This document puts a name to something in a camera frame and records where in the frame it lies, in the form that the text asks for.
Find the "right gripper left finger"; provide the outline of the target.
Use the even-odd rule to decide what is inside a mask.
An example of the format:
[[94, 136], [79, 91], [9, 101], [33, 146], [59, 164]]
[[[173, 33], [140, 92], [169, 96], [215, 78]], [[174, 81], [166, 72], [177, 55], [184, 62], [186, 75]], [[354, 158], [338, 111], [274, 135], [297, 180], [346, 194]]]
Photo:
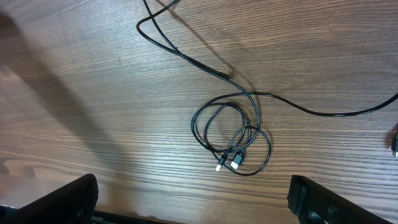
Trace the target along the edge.
[[2, 208], [1, 223], [91, 223], [98, 194], [96, 177], [86, 174], [15, 212]]

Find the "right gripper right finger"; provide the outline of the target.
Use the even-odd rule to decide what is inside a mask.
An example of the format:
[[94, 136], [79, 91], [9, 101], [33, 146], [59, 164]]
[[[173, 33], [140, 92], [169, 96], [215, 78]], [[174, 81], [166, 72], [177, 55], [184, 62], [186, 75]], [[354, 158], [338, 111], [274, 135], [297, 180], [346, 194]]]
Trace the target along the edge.
[[287, 196], [300, 223], [373, 224], [388, 221], [301, 175], [293, 175]]

